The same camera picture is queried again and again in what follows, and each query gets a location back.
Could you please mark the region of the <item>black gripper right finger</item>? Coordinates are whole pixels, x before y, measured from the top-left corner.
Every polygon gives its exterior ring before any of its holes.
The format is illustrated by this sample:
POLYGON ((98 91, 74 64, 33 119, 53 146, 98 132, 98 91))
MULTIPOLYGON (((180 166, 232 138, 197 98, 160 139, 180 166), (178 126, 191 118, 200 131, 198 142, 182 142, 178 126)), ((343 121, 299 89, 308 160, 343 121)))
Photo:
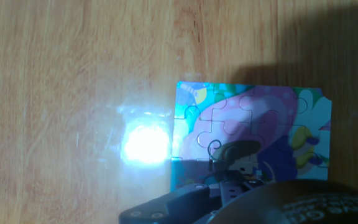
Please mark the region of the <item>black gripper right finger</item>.
POLYGON ((219 183, 222 205, 227 205, 232 199, 246 191, 243 180, 224 180, 219 183))

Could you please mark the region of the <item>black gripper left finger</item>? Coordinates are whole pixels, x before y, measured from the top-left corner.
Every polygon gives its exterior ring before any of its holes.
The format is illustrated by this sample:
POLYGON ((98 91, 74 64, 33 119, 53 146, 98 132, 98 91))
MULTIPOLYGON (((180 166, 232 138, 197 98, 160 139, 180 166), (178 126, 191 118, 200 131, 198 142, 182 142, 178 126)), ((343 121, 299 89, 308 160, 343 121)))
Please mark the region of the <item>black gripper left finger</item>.
POLYGON ((205 224, 220 208, 218 187, 190 184, 121 212, 119 224, 205 224))

